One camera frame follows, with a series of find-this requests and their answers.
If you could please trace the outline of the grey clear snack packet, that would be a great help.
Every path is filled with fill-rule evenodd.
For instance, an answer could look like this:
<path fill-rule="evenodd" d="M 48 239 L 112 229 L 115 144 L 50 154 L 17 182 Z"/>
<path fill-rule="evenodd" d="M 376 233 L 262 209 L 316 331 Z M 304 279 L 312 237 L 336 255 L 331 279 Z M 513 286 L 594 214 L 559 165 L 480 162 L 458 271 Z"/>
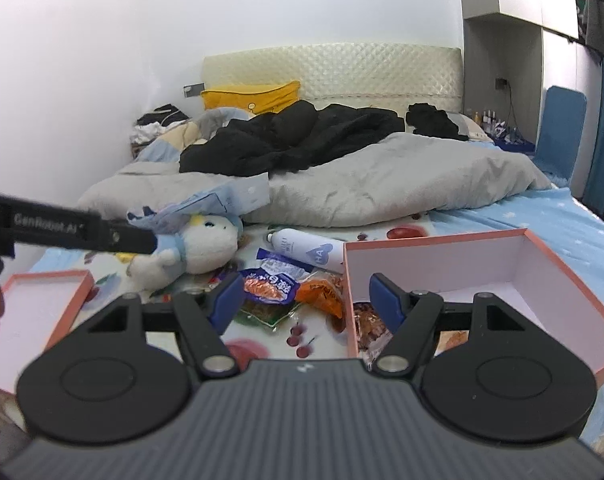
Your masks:
<path fill-rule="evenodd" d="M 353 304 L 358 356 L 364 363 L 371 364 L 392 338 L 392 333 L 369 302 Z"/>

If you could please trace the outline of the green clear pickle snack packet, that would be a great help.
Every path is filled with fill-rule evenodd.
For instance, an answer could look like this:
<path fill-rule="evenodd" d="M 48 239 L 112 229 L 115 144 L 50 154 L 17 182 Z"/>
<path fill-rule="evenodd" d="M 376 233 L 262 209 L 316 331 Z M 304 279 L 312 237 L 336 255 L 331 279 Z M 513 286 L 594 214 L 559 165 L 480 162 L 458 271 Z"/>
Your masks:
<path fill-rule="evenodd" d="M 253 300 L 245 300 L 236 315 L 236 320 L 252 326 L 262 326 L 275 330 L 277 326 L 291 318 L 300 304 L 292 301 L 289 304 L 262 304 Z"/>

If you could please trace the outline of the blue spicy cabbage snack packet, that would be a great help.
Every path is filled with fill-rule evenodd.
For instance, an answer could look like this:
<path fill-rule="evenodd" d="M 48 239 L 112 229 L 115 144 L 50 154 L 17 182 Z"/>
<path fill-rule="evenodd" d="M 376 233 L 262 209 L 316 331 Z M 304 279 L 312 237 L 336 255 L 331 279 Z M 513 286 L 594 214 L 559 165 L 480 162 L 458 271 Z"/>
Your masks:
<path fill-rule="evenodd" d="M 294 301 L 300 284 L 311 275 L 311 264 L 259 248 L 257 266 L 240 271 L 247 299 L 283 306 Z"/>

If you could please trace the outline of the pink open storage box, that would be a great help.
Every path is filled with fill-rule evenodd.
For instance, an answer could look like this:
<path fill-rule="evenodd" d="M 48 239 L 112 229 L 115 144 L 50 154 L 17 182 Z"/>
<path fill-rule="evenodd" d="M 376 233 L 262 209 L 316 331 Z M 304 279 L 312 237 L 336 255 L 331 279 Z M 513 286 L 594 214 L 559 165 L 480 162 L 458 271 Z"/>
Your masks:
<path fill-rule="evenodd" d="M 492 292 L 559 340 L 604 384 L 604 304 L 530 230 L 353 242 L 344 246 L 346 297 L 369 300 L 372 274 L 398 287 L 467 302 Z"/>

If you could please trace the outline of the white blue plush toy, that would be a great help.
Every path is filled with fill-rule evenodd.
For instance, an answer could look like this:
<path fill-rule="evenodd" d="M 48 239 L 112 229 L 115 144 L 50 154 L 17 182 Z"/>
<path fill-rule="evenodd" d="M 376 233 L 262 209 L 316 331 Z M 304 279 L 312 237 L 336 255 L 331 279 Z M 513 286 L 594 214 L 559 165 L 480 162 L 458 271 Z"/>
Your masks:
<path fill-rule="evenodd" d="M 243 223 L 236 216 L 195 214 L 175 233 L 157 235 L 151 255 L 118 252 L 126 275 L 140 290 L 154 292 L 183 276 L 210 273 L 236 255 Z"/>

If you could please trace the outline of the fruit print bed mat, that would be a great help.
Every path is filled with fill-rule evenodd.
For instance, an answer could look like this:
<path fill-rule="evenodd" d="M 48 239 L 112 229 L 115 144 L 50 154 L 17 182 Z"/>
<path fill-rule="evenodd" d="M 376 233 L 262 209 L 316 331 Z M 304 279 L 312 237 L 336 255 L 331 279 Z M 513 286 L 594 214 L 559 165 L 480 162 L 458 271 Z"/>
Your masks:
<path fill-rule="evenodd" d="M 162 302 L 175 292 L 208 292 L 229 271 L 257 268 L 259 251 L 267 250 L 267 234 L 277 226 L 250 224 L 241 238 L 240 248 L 233 259 L 221 270 L 203 275 L 185 274 L 173 284 L 156 292 L 148 292 L 134 284 L 127 275 L 127 259 L 97 252 L 81 252 L 50 248 L 30 268 L 32 272 L 88 270 L 94 287 L 75 323 L 80 324 L 112 299 L 135 292 L 142 301 Z M 430 235 L 434 228 L 426 214 L 413 214 L 390 222 L 359 226 L 358 228 L 317 229 L 308 233 L 331 237 L 342 242 L 393 240 Z M 245 362 L 253 359 L 333 359 L 349 354 L 349 331 L 344 318 L 331 318 L 325 312 L 306 304 L 293 304 L 276 313 L 272 307 L 239 311 L 223 335 L 223 341 L 236 356 Z"/>

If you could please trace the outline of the pink box lid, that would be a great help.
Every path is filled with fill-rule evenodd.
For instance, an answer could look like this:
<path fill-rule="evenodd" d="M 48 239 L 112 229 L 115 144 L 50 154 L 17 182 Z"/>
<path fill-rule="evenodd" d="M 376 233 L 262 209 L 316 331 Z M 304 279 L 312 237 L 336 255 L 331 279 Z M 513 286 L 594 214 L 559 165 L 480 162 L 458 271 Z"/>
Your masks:
<path fill-rule="evenodd" d="M 93 285 L 85 270 L 11 276 L 2 290 L 0 391 L 13 394 L 25 367 L 65 337 Z"/>

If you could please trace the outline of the orange snack packet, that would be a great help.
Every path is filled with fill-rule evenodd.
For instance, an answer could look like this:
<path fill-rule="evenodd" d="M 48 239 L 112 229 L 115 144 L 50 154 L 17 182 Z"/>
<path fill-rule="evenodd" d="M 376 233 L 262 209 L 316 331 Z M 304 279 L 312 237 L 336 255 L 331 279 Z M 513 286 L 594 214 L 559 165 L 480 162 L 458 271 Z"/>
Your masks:
<path fill-rule="evenodd" d="M 335 318 L 344 318 L 343 278 L 317 271 L 300 282 L 295 300 Z"/>

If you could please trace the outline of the grey duvet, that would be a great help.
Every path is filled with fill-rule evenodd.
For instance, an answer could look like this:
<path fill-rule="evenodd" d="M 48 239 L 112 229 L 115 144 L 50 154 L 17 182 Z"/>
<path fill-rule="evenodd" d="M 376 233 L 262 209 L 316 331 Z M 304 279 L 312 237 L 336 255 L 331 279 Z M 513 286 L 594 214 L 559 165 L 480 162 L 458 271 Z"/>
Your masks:
<path fill-rule="evenodd" d="M 526 155 L 399 132 L 320 166 L 251 178 L 182 174 L 173 162 L 134 162 L 88 188 L 78 205 L 123 220 L 228 186 L 238 192 L 248 222 L 347 228 L 430 210 L 479 208 L 550 185 Z"/>

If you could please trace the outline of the light blue star bedsheet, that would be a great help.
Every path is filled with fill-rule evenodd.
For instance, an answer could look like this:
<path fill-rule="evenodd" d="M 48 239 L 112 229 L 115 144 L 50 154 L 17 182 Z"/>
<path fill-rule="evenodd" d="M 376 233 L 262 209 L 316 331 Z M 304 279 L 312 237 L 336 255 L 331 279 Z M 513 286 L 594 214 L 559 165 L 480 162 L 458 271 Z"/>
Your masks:
<path fill-rule="evenodd" d="M 526 191 L 479 209 L 432 211 L 429 219 L 433 232 L 439 235 L 529 229 L 604 305 L 604 222 L 568 188 Z M 604 385 L 582 440 L 604 457 Z"/>

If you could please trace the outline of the small black garment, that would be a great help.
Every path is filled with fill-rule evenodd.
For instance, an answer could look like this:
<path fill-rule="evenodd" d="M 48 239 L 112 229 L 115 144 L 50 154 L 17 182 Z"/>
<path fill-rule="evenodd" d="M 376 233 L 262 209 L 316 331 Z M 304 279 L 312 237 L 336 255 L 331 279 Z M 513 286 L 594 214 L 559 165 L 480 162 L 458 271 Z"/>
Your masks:
<path fill-rule="evenodd" d="M 459 127 L 448 118 L 444 110 L 428 103 L 409 105 L 405 119 L 406 124 L 413 127 L 413 133 L 419 136 L 462 142 L 469 140 L 469 136 L 459 131 Z"/>

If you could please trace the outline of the black clothing pile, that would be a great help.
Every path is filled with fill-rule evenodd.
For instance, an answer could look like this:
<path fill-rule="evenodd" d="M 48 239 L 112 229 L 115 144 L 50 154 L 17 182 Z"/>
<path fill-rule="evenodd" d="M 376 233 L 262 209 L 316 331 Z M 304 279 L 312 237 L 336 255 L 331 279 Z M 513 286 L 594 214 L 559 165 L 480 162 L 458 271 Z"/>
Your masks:
<path fill-rule="evenodd" d="M 279 113 L 232 119 L 203 144 L 191 144 L 179 171 L 252 177 L 298 172 L 332 162 L 405 130 L 393 110 L 297 101 Z"/>

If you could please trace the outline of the yellow pillow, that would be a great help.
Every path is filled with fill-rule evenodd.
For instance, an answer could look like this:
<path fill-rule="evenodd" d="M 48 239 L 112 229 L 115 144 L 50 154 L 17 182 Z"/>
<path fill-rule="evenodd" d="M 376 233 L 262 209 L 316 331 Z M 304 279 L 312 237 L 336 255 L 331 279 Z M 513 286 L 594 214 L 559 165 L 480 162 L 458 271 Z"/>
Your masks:
<path fill-rule="evenodd" d="M 225 84 L 204 90 L 200 96 L 204 108 L 236 107 L 253 115 L 279 113 L 300 99 L 301 83 Z"/>

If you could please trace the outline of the blue chair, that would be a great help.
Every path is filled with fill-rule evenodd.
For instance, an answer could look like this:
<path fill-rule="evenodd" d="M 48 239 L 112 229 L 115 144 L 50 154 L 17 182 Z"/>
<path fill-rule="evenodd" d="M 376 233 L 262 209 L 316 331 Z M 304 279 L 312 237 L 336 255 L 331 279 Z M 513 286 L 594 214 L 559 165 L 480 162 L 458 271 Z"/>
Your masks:
<path fill-rule="evenodd" d="M 587 109 L 582 92 L 551 86 L 545 94 L 533 164 L 562 188 L 572 178 Z"/>

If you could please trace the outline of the clothes heap by wall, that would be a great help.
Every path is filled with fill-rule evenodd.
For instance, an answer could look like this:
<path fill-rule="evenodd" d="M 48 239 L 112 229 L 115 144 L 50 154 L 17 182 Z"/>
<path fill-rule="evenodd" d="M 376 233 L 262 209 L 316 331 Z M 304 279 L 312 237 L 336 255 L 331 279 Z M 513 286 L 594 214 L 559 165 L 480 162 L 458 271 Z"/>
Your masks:
<path fill-rule="evenodd" d="M 158 136 L 187 122 L 189 117 L 177 106 L 168 103 L 143 114 L 132 126 L 129 143 L 132 157 L 136 158 Z"/>

